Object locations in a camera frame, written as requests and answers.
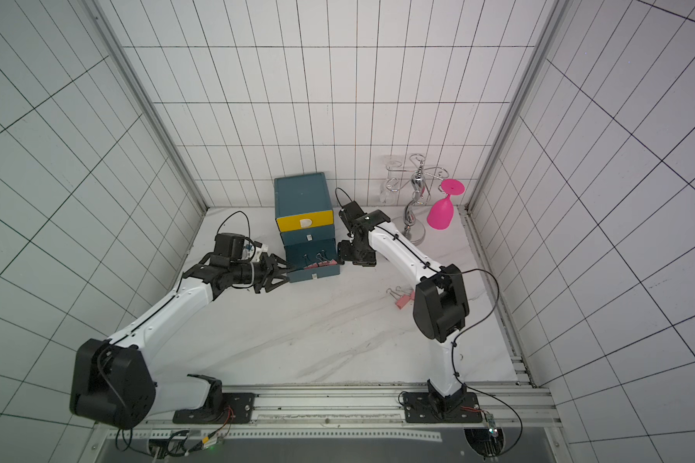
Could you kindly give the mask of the teal drawer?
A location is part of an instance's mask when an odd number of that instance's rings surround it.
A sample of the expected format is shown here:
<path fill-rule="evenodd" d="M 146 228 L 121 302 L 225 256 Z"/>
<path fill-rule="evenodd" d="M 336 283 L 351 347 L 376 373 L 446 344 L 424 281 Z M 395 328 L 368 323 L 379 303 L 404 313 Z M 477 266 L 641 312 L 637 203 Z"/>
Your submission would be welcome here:
<path fill-rule="evenodd" d="M 330 224 L 309 229 L 282 231 L 280 237 L 286 247 L 306 243 L 322 243 L 322 241 L 330 241 L 335 238 L 335 227 L 333 224 Z"/>
<path fill-rule="evenodd" d="M 308 241 L 285 247 L 286 261 L 295 270 L 289 273 L 291 283 L 324 279 L 340 274 L 337 244 L 334 238 Z"/>

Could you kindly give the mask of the yellow top drawer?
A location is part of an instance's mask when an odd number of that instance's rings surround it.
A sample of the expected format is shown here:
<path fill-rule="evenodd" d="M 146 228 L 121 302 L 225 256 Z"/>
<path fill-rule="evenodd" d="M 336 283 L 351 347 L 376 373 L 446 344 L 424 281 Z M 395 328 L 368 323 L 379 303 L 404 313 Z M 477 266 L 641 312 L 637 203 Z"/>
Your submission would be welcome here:
<path fill-rule="evenodd" d="M 310 230 L 334 224 L 333 210 L 320 210 L 276 218 L 281 233 Z"/>

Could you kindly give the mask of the teal bottom drawer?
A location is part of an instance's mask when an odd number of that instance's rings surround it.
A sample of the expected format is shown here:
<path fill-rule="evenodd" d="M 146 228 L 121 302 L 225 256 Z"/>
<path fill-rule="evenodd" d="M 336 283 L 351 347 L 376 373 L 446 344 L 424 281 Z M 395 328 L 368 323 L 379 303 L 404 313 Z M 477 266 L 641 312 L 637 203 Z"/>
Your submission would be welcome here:
<path fill-rule="evenodd" d="M 308 241 L 285 247 L 286 261 L 295 270 L 289 273 L 291 283 L 324 279 L 340 274 L 337 244 L 334 238 Z"/>

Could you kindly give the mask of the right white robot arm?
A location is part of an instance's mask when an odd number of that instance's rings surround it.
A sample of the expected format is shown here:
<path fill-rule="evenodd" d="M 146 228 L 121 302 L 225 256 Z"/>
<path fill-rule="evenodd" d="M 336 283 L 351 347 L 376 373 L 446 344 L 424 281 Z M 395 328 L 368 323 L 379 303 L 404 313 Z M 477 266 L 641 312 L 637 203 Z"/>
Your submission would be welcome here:
<path fill-rule="evenodd" d="M 430 342 L 429 395 L 440 410 L 459 406 L 464 393 L 453 367 L 453 335 L 465 328 L 469 315 L 461 270 L 423 254 L 381 210 L 365 212 L 350 202 L 339 217 L 349 235 L 338 243 L 339 264 L 374 267 L 382 255 L 414 285 L 413 320 Z"/>

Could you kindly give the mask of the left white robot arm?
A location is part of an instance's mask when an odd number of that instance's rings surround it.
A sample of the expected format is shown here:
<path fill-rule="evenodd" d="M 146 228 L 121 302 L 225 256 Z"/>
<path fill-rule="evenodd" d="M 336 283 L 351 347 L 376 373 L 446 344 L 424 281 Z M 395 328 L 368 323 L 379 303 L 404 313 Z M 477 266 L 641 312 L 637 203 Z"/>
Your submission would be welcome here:
<path fill-rule="evenodd" d="M 270 292 L 288 283 L 293 271 L 289 262 L 268 253 L 258 260 L 207 254 L 143 316 L 109 338 L 90 339 L 77 349 L 71 414 L 122 430 L 167 412 L 174 413 L 175 422 L 220 422 L 228 408 L 221 381 L 198 373 L 159 378 L 160 350 L 227 289 Z"/>

